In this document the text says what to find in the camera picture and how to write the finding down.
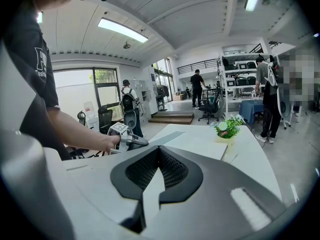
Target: white shelving unit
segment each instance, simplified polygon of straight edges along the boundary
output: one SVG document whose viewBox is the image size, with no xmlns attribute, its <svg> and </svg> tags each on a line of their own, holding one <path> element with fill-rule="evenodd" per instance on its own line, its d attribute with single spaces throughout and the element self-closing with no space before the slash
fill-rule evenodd
<svg viewBox="0 0 320 240">
<path fill-rule="evenodd" d="M 279 62 L 279 58 L 277 55 L 269 54 L 269 53 L 236 53 L 231 55 L 224 55 L 224 57 L 228 60 L 229 63 L 237 63 L 237 62 L 256 62 L 256 58 L 261 55 L 264 57 L 265 61 L 270 61 L 270 55 L 276 58 Z M 251 74 L 256 73 L 256 68 L 247 68 L 247 69 L 235 69 L 235 70 L 225 70 L 224 64 L 222 62 L 222 56 L 219 56 L 217 59 L 217 67 L 218 73 L 220 77 L 221 84 L 221 96 L 223 97 L 223 91 L 225 91 L 225 98 L 222 99 L 222 109 L 225 108 L 224 118 L 229 118 L 229 103 L 241 103 L 242 101 L 250 101 L 250 100 L 261 100 L 260 97 L 228 97 L 228 91 L 233 91 L 234 89 L 242 89 L 242 88 L 255 88 L 255 85 L 242 85 L 242 86 L 228 86 L 227 85 L 227 76 L 229 75 L 239 75 L 239 74 Z"/>
</svg>

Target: shelf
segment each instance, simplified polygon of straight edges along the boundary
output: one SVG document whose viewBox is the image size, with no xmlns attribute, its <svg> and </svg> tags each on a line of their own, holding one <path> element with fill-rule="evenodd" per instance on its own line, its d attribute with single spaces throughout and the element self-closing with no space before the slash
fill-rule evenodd
<svg viewBox="0 0 320 240">
<path fill-rule="evenodd" d="M 256 58 L 261 55 L 264 59 L 270 59 L 270 55 L 275 57 L 276 55 L 269 54 L 269 53 L 235 53 L 230 55 L 224 55 L 229 63 L 233 62 L 245 62 L 245 61 L 256 61 Z"/>
<path fill-rule="evenodd" d="M 237 74 L 250 74 L 256 73 L 256 68 L 247 68 L 247 69 L 235 69 L 235 70 L 225 70 L 224 73 L 226 76 L 228 75 L 237 75 Z"/>
<path fill-rule="evenodd" d="M 226 88 L 228 88 L 229 90 L 234 90 L 234 89 L 242 89 L 242 88 L 255 88 L 256 85 L 238 85 L 238 86 L 227 86 Z"/>
<path fill-rule="evenodd" d="M 262 101 L 263 97 L 241 97 L 241 98 L 234 98 L 234 97 L 228 97 L 228 103 L 241 103 L 243 101 Z"/>
</svg>

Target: person's hand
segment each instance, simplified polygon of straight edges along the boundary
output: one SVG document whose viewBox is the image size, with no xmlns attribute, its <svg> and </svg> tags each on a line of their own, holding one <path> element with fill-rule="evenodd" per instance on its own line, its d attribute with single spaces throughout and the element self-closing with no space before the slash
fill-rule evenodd
<svg viewBox="0 0 320 240">
<path fill-rule="evenodd" d="M 116 144 L 118 144 L 121 140 L 120 135 L 106 135 L 105 140 L 103 141 L 104 150 L 110 154 L 110 149 L 114 149 Z"/>
</svg>

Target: gray shirt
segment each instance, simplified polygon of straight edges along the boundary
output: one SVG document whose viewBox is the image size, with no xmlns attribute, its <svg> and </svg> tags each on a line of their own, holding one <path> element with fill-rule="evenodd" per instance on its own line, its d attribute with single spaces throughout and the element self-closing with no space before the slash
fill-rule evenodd
<svg viewBox="0 0 320 240">
<path fill-rule="evenodd" d="M 257 68 L 256 68 L 256 80 L 260 82 L 261 85 L 265 85 L 267 83 L 267 80 L 265 79 L 268 78 L 268 64 L 266 63 L 261 63 Z M 274 95 L 277 93 L 277 88 L 270 86 L 270 95 Z"/>
</svg>

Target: black t-shirt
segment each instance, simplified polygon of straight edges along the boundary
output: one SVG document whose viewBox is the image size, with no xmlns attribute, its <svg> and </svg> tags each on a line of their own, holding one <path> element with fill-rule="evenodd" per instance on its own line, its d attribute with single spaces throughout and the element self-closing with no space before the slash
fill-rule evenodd
<svg viewBox="0 0 320 240">
<path fill-rule="evenodd" d="M 199 74 L 194 74 L 191 76 L 190 82 L 192 83 L 192 88 L 193 89 L 199 89 L 201 88 L 201 82 L 204 80 L 202 79 L 201 75 Z"/>
<path fill-rule="evenodd" d="M 36 92 L 20 131 L 36 138 L 43 147 L 57 150 L 61 159 L 67 160 L 71 157 L 59 140 L 47 113 L 47 108 L 60 108 L 50 54 L 37 23 L 37 16 L 31 0 L 25 1 L 3 35 L 5 47 L 13 63 Z"/>
</svg>

